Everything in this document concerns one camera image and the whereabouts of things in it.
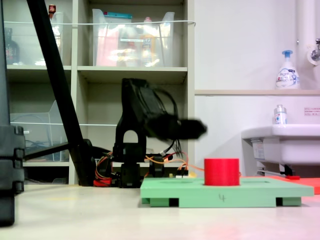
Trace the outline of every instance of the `bottle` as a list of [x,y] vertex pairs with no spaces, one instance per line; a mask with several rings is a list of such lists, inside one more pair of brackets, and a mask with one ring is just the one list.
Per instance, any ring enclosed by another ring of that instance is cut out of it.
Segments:
[[5,58],[6,64],[16,64],[19,62],[19,46],[15,41],[12,41],[12,28],[4,28],[4,42],[5,42]]
[[143,40],[141,62],[143,67],[152,67],[159,61],[154,59],[156,39],[152,34],[153,26],[151,18],[147,16],[143,22],[149,24],[143,25],[143,35],[141,36],[141,39]]
[[296,68],[290,61],[291,50],[282,52],[285,61],[280,68],[277,80],[275,82],[276,89],[300,89],[300,78]]
[[54,14],[56,13],[56,11],[57,11],[56,5],[50,4],[49,5],[49,10],[48,10],[48,12],[49,12],[48,15],[49,15],[50,22],[51,22],[51,20],[52,20],[52,18],[54,16]]
[[287,124],[287,109],[281,104],[274,109],[274,124]]

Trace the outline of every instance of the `white shelf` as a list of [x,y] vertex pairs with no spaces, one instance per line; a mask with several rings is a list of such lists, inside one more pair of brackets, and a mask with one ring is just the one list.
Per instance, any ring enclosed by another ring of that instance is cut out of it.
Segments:
[[[71,66],[63,66],[68,83],[71,82]],[[46,66],[37,65],[7,65],[10,83],[49,83]]]
[[24,167],[69,167],[68,161],[25,161]]
[[227,95],[245,95],[245,96],[320,96],[319,90],[304,89],[284,89],[284,90],[205,90],[198,89],[194,91],[196,96],[227,96]]
[[[113,162],[112,166],[114,168],[120,168],[121,167],[121,162]],[[140,167],[142,168],[148,168],[149,167],[149,162],[139,162]],[[164,165],[165,168],[178,168],[180,167],[182,164],[182,162],[170,162],[170,163],[166,163]]]
[[89,0],[91,4],[113,5],[183,5],[184,0]]
[[187,67],[78,66],[89,83],[121,84],[123,78],[146,79],[152,84],[183,84]]

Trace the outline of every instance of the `white cord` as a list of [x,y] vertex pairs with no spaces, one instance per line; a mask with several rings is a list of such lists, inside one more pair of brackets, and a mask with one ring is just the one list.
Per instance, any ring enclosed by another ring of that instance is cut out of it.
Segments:
[[[23,21],[4,21],[5,24],[34,24],[33,22],[23,22]],[[175,20],[175,21],[152,21],[152,22],[128,22],[128,23],[51,23],[51,25],[137,25],[137,24],[162,24],[162,23],[190,23],[196,26],[195,21],[190,20]]]
[[[63,125],[62,123],[47,123],[47,122],[10,122],[11,124],[33,124],[33,125]],[[79,124],[80,126],[102,126],[102,127],[116,127],[117,124]]]

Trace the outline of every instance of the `white sink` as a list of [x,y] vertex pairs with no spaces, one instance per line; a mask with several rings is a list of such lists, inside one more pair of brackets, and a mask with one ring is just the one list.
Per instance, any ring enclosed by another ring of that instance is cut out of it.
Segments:
[[244,130],[260,162],[320,165],[320,124],[270,125]]

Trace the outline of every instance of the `faucet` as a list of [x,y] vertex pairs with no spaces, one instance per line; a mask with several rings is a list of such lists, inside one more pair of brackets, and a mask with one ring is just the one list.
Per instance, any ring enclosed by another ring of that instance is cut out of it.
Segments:
[[313,61],[319,61],[320,60],[320,38],[317,38],[315,40],[317,49],[313,50],[311,53],[311,58]]

